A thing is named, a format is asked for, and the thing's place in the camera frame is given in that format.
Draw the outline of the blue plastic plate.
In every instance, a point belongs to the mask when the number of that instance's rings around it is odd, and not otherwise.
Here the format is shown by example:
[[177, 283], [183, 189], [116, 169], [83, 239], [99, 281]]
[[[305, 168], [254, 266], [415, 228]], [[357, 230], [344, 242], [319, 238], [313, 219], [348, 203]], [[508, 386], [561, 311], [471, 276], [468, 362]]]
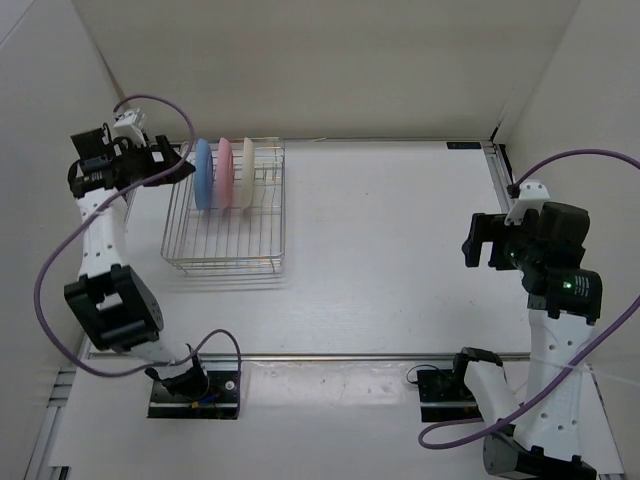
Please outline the blue plastic plate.
[[212, 207], [214, 191], [214, 164], [212, 149], [205, 139], [196, 143], [194, 157], [194, 200], [199, 211]]

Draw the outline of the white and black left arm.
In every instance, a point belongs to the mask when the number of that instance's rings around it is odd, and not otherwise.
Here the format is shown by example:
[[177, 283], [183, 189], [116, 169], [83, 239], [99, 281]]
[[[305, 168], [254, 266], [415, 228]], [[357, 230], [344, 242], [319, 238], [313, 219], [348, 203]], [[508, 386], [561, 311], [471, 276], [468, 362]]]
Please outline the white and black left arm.
[[145, 361], [144, 372], [171, 395], [195, 401], [206, 395], [210, 377], [192, 348], [169, 346], [159, 303], [130, 266], [126, 248], [127, 202], [118, 197], [104, 211], [99, 206], [138, 180], [176, 165], [180, 159], [168, 139], [156, 145], [155, 160], [141, 127], [101, 127], [71, 138], [79, 155], [67, 181], [82, 219], [97, 214], [82, 235], [78, 278], [64, 297], [93, 345]]

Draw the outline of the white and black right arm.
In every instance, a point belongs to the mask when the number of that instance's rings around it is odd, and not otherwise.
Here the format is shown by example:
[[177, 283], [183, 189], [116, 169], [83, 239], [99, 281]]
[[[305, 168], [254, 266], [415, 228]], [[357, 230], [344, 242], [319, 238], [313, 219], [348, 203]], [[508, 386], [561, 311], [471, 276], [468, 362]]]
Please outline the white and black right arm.
[[524, 406], [506, 382], [503, 362], [493, 352], [463, 348], [455, 357], [449, 387], [460, 399], [474, 398], [482, 419], [497, 424], [483, 440], [490, 475], [506, 479], [593, 479], [579, 442], [580, 372], [557, 387], [553, 379], [591, 340], [600, 317], [601, 277], [581, 267], [590, 227], [586, 210], [547, 201], [517, 222], [504, 214], [473, 215], [462, 245], [465, 264], [476, 267], [483, 244], [491, 244], [489, 265], [518, 270], [528, 295], [531, 354]]

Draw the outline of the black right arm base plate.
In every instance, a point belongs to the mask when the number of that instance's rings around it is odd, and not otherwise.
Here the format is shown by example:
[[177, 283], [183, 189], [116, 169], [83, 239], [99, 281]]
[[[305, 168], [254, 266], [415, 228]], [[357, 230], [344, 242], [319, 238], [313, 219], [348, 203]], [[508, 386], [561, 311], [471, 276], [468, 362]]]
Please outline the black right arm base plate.
[[451, 369], [418, 364], [407, 371], [405, 380], [418, 389], [422, 423], [481, 418], [470, 390]]

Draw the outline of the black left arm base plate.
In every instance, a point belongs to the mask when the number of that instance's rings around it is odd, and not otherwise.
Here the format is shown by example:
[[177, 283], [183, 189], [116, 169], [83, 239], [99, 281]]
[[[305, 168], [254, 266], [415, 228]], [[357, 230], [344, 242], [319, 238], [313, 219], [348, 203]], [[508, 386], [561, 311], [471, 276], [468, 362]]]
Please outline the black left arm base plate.
[[171, 420], [237, 420], [241, 403], [242, 362], [207, 364], [196, 356], [162, 378], [153, 368], [147, 417]]

